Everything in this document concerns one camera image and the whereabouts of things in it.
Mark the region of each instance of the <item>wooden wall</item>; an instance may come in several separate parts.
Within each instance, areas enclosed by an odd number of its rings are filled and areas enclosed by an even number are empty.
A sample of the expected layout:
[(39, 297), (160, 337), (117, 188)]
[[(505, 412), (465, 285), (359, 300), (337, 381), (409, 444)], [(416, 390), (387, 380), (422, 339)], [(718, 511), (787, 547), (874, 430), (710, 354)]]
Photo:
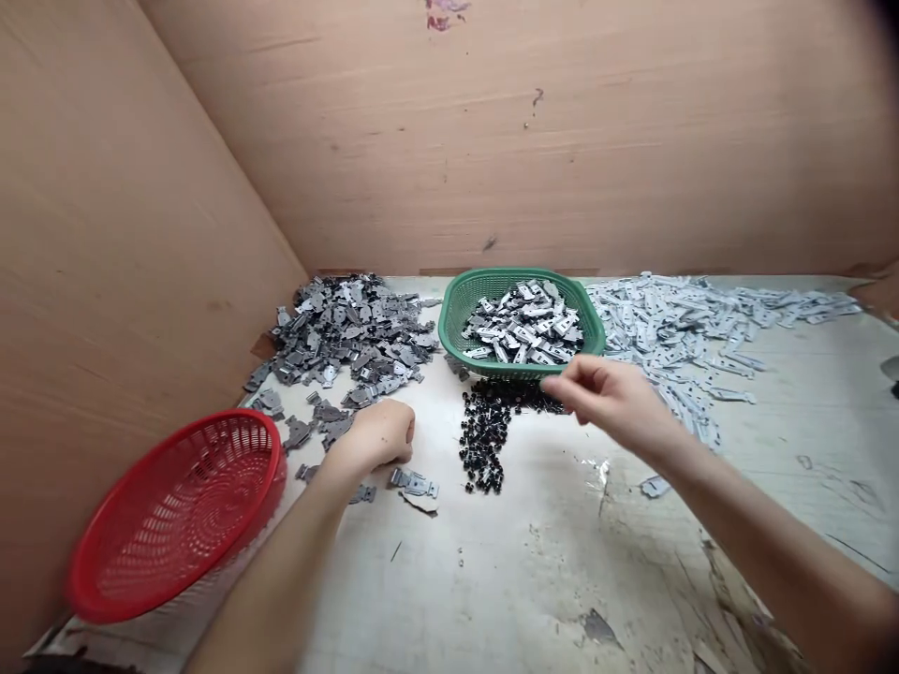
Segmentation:
[(0, 3), (0, 671), (111, 483), (232, 405), (305, 272), (132, 0)]
[(899, 256), (864, 2), (141, 4), (310, 271)]

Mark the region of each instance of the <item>scrap piece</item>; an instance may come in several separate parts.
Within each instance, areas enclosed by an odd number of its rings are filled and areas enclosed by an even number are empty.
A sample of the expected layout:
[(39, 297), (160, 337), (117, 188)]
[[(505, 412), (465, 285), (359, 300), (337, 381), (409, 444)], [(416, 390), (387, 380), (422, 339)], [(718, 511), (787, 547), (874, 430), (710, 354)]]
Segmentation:
[(437, 516), (437, 509), (440, 507), (440, 504), (436, 501), (436, 499), (429, 498), (426, 495), (410, 494), (406, 491), (400, 491), (399, 495), (410, 506), (416, 508), (417, 510), (420, 510), (425, 515), (428, 515), (431, 518), (435, 518)]
[(653, 476), (643, 480), (640, 484), (640, 491), (651, 499), (657, 499), (671, 491), (671, 485), (662, 476)]

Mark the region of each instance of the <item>right hand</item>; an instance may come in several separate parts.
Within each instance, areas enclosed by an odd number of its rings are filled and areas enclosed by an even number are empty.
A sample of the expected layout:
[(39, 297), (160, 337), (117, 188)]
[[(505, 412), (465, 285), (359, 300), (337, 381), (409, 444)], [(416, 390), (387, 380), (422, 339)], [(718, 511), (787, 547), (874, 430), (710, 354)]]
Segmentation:
[(634, 365), (579, 354), (561, 376), (547, 377), (541, 387), (574, 412), (582, 426), (595, 424), (650, 465), (683, 441), (693, 442)]

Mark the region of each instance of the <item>light gray plastic part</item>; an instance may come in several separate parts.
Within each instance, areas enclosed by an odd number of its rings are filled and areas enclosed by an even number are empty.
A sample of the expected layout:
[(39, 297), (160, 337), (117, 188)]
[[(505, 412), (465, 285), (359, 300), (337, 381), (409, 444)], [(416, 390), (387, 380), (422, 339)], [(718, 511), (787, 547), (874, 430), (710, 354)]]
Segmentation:
[(647, 480), (643, 480), (640, 484), (640, 490), (649, 498), (656, 499), (671, 491), (671, 485), (664, 477), (653, 476)]

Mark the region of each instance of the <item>finger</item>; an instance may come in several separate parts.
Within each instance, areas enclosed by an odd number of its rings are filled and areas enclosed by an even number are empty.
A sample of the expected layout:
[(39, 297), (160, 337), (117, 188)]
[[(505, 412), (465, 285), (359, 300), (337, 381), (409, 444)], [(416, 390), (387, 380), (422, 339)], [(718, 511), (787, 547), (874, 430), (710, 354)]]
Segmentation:
[(565, 407), (586, 412), (596, 405), (597, 395), (565, 377), (547, 377), (540, 387)]
[(399, 463), (409, 463), (410, 461), (412, 461), (412, 445), (406, 443), (405, 447), (400, 450), (400, 453), (396, 457), (396, 460)]

